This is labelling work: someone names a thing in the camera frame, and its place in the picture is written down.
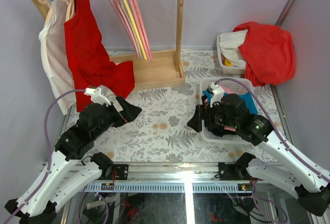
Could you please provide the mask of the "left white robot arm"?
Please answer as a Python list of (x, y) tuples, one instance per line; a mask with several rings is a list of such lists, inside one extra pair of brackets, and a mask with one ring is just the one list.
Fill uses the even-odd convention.
[(111, 127), (133, 122), (142, 109), (121, 96), (112, 102), (92, 103), (80, 112), (75, 125), (64, 132), (55, 145), (50, 160), (31, 187), (20, 198), (8, 200), (6, 210), (20, 223), (52, 223), (57, 213), (76, 193), (94, 180), (113, 177), (113, 162), (104, 153), (95, 153), (79, 172), (66, 182), (63, 178)]

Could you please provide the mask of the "light wooden hanger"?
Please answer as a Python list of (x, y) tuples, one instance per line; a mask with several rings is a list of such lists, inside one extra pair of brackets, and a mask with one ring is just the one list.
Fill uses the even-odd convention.
[(67, 5), (67, 11), (65, 15), (65, 21), (69, 21), (75, 15), (75, 3), (74, 0), (62, 0)]

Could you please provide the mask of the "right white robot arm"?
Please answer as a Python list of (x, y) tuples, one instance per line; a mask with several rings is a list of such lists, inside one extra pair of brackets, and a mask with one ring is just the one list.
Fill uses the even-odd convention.
[(251, 176), (271, 183), (289, 193), (315, 216), (322, 216), (329, 208), (329, 170), (318, 166), (290, 144), (269, 119), (250, 113), (237, 94), (227, 94), (213, 104), (197, 105), (187, 125), (201, 132), (203, 123), (220, 134), (229, 131), (238, 135), (285, 167), (270, 166), (246, 152), (236, 162), (235, 174), (239, 179)]

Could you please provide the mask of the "red t shirt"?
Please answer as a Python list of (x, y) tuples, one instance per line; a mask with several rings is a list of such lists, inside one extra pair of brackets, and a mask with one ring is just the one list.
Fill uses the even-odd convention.
[(90, 0), (74, 0), (74, 3), (75, 15), (64, 23), (64, 35), (75, 89), (103, 85), (116, 96), (127, 98), (135, 88), (133, 62), (112, 62), (102, 44)]

